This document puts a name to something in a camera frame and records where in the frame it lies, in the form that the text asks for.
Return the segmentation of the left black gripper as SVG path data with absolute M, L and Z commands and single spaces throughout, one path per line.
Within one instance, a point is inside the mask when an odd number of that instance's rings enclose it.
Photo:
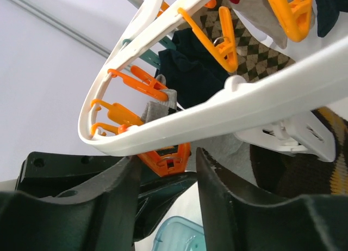
M 22 163 L 15 188 L 38 198 L 56 197 L 120 160 L 112 156 L 31 152 Z M 160 177 L 142 164 L 133 240 L 138 242 L 153 233 L 177 198 L 196 181 L 194 172 Z

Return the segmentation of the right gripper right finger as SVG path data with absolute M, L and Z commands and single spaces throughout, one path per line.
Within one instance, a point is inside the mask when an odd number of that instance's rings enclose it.
M 196 151 L 208 250 L 347 250 L 347 197 L 286 199 L 267 192 Z

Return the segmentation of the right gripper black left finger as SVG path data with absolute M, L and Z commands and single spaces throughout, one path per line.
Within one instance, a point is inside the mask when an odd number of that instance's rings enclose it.
M 141 163 L 125 157 L 56 197 L 1 193 L 1 250 L 130 250 Z

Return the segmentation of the brown argyle sock front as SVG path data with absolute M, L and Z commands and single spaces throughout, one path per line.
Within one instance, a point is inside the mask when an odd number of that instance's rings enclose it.
M 332 132 L 336 157 L 322 162 L 316 156 L 287 156 L 250 146 L 251 164 L 258 187 L 285 198 L 301 194 L 347 195 L 347 120 L 327 107 L 313 114 Z

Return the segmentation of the white oval clip hanger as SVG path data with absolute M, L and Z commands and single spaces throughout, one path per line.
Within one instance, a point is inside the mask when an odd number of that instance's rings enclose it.
M 176 0 L 161 16 L 157 11 L 163 0 L 145 0 L 127 27 L 135 39 L 117 44 L 95 78 L 83 103 L 79 119 L 80 139 L 112 156 L 128 156 L 165 146 L 192 142 L 221 134 L 236 133 L 276 123 L 304 112 L 312 112 L 347 97 L 347 37 L 329 45 L 294 65 L 258 82 L 247 83 L 232 76 L 224 88 L 207 102 L 133 126 L 120 135 L 92 134 L 96 110 L 91 101 L 101 99 L 111 80 L 109 69 L 121 70 L 152 45 L 170 33 L 189 15 L 209 0 Z

